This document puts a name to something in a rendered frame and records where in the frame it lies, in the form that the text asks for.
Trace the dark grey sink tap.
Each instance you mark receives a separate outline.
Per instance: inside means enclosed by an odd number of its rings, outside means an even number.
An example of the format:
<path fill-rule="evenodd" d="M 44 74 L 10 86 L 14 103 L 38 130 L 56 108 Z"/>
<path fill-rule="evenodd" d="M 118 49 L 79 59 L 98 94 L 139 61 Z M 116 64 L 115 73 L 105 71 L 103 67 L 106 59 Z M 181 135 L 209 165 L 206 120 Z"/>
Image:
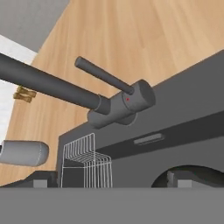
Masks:
<path fill-rule="evenodd" d="M 134 88 L 133 94 L 126 94 L 119 89 L 119 93 L 107 98 L 2 53 L 0 80 L 87 108 L 87 121 L 95 129 L 112 123 L 129 125 L 136 120 L 139 112 L 156 104 L 154 91 L 146 80 L 138 80 L 130 85 Z"/>

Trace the light grey rounded cylinder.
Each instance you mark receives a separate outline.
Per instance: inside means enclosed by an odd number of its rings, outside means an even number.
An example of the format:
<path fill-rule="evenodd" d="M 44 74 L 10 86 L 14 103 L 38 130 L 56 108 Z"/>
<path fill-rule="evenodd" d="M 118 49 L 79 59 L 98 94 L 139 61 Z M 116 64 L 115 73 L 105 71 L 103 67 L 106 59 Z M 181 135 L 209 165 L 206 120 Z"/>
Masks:
<path fill-rule="evenodd" d="M 46 162 L 49 146 L 40 141 L 4 140 L 0 146 L 0 163 L 40 166 Z"/>

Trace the dark grey sink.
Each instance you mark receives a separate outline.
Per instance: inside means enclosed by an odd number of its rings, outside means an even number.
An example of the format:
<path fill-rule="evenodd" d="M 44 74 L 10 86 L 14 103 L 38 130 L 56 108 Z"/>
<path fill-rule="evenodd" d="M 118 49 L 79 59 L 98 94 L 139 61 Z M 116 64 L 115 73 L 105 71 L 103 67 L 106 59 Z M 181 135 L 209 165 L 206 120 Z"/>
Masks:
<path fill-rule="evenodd" d="M 224 187 L 224 50 L 152 88 L 156 104 L 129 125 L 88 122 L 59 137 L 63 146 L 88 134 L 112 159 L 114 188 L 168 187 L 168 171 L 186 171 Z"/>

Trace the dark grey tap lever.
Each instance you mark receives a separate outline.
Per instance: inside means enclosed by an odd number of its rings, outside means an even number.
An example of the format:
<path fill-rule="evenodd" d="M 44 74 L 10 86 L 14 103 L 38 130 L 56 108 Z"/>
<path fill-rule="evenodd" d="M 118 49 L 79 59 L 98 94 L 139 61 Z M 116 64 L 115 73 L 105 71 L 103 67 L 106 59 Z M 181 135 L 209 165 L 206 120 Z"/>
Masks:
<path fill-rule="evenodd" d="M 108 73 L 107 71 L 81 56 L 75 60 L 74 65 L 82 71 L 93 75 L 95 78 L 98 78 L 108 83 L 109 85 L 122 90 L 126 94 L 132 95 L 134 93 L 134 88 L 132 86 L 116 78 L 114 75 Z"/>

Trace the small golden brown object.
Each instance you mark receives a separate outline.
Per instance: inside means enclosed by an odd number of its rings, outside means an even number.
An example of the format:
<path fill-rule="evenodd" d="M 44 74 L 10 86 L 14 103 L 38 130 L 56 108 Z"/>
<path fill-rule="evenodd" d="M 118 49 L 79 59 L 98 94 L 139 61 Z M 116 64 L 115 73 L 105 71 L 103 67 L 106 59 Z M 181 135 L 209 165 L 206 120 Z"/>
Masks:
<path fill-rule="evenodd" d="M 28 90 L 22 86 L 18 86 L 16 92 L 13 94 L 15 100 L 22 100 L 25 102 L 31 102 L 37 95 L 36 91 Z"/>

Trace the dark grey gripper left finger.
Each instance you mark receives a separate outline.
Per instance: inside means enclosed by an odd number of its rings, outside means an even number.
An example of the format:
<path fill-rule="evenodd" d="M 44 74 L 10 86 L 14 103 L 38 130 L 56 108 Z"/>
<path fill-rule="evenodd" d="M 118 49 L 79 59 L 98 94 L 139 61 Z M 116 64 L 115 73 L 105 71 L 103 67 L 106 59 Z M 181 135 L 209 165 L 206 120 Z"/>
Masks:
<path fill-rule="evenodd" d="M 57 187 L 56 171 L 35 171 L 25 179 L 8 184 L 8 187 L 51 188 Z"/>

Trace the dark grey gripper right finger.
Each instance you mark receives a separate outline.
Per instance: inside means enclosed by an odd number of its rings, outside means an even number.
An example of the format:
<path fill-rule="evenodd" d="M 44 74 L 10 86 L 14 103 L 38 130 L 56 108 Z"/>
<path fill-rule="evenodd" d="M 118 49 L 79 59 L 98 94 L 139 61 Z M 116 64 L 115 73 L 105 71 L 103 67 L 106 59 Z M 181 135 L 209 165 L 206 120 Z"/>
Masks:
<path fill-rule="evenodd" d="M 168 171 L 167 186 L 172 188 L 206 188 L 217 187 L 211 180 L 205 180 L 189 171 Z"/>

